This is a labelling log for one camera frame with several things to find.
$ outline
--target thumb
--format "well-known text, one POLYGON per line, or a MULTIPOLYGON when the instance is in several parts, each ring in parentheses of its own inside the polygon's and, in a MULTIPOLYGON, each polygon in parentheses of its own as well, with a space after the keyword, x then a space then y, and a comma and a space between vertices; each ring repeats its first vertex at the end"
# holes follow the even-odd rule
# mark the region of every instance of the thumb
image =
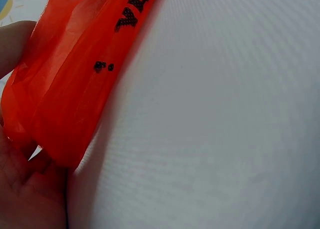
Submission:
POLYGON ((0 27, 0 79, 19 62, 35 25, 34 21, 20 21, 0 27))

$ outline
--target plastic bag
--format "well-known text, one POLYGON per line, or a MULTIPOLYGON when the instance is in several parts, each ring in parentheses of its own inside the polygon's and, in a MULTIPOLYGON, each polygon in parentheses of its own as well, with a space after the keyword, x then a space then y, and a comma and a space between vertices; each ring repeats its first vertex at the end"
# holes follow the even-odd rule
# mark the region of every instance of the plastic bag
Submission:
POLYGON ((4 88, 4 133, 76 167, 155 0, 49 0, 4 88))

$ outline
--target white fabric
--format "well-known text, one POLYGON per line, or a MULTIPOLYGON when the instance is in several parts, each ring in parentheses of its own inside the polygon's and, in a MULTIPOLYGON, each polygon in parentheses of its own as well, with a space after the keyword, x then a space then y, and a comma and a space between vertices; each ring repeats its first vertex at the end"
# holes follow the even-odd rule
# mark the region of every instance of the white fabric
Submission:
POLYGON ((70 178, 70 228, 320 228, 319 15, 158 0, 70 178))

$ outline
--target orange plastic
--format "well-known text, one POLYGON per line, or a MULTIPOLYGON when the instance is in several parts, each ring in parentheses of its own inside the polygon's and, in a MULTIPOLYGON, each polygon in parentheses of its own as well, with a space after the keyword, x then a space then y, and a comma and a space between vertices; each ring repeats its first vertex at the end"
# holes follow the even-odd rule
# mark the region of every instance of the orange plastic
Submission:
POLYGON ((155 0, 49 0, 2 95, 4 132, 76 167, 155 0))

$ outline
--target yellow object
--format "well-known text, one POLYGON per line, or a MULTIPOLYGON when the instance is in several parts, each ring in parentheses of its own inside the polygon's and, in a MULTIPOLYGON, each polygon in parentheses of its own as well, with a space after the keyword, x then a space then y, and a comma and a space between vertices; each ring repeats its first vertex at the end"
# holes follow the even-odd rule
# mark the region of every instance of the yellow object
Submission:
POLYGON ((14 4, 13 0, 8 0, 6 2, 6 4, 5 4, 4 8, 2 9, 2 11, 0 11, 0 21, 2 19, 4 19, 9 14, 9 12, 12 9, 13 4, 14 4))

